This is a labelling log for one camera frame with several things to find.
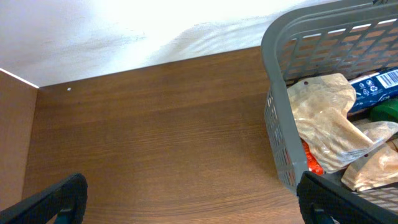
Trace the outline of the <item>beige paper pouch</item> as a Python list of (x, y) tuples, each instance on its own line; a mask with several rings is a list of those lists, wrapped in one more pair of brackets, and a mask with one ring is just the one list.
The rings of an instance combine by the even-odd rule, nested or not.
[(341, 182), (354, 191), (364, 191), (397, 182), (397, 139), (380, 145), (346, 169)]
[(392, 121), (355, 126), (348, 120), (356, 91), (340, 73), (306, 78), (287, 93), (298, 134), (326, 173), (344, 169), (397, 133)]

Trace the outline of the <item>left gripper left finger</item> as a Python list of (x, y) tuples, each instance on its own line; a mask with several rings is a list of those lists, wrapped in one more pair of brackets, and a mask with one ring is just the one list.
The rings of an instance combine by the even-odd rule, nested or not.
[(84, 175), (72, 174), (15, 205), (1, 211), (1, 223), (81, 224), (88, 199), (88, 184)]

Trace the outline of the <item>orange pasta packet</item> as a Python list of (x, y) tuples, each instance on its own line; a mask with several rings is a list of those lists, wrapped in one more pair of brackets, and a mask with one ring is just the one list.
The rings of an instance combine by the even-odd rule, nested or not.
[(307, 158), (308, 170), (310, 172), (313, 172), (316, 175), (323, 175), (325, 172), (324, 172), (322, 166), (318, 163), (318, 161), (315, 159), (315, 157), (310, 152), (308, 143), (305, 142), (303, 139), (301, 139), (301, 142), (302, 142), (304, 153)]

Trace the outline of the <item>blue cardboard box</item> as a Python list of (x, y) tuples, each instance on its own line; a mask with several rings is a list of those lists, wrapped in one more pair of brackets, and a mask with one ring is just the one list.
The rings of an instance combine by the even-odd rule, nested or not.
[(348, 114), (359, 113), (397, 96), (397, 67), (363, 75), (349, 84), (355, 89), (356, 100)]

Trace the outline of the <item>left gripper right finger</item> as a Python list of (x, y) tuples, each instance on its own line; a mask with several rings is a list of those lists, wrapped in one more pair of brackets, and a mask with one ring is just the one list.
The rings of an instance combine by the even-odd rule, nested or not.
[(296, 193), (305, 223), (397, 223), (397, 183), (353, 192), (306, 171)]

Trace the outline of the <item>green lid jar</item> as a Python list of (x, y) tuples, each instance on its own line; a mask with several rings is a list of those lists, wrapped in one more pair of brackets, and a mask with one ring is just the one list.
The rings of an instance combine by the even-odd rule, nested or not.
[(397, 122), (397, 98), (389, 99), (375, 106), (370, 110), (371, 121), (392, 121)]

